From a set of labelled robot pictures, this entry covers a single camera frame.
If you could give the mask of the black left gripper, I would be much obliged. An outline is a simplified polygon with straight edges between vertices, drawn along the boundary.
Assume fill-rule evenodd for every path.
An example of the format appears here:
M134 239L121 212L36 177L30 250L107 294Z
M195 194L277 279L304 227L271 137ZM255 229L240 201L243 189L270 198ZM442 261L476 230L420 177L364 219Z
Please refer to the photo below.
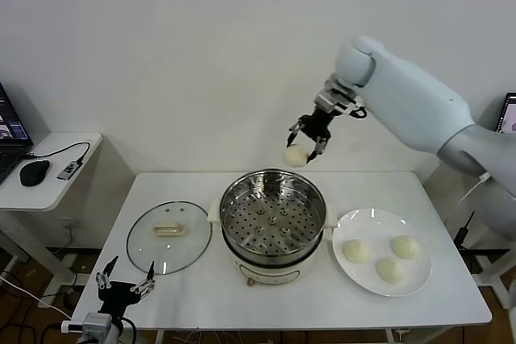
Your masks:
M98 299L102 302L101 308L98 310L100 313L124 314L128 306L139 303L139 294L148 294L155 287L154 261L150 265L146 278L137 285L121 281L110 282L110 274L118 258L116 255L95 275L98 288L102 288L98 290Z

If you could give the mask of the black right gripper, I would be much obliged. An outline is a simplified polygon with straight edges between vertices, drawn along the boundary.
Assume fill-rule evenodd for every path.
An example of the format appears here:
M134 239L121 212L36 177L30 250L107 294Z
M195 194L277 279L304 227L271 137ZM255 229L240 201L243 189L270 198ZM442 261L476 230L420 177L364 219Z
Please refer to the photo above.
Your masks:
M293 145L293 141L296 139L300 131L310 139L315 139L314 150L308 155L306 160L309 164L318 156L322 155L326 150L327 139L331 137L328 127L332 120L332 114L319 108L315 108L312 114L302 115L289 128L289 136L287 138L286 146L291 147Z

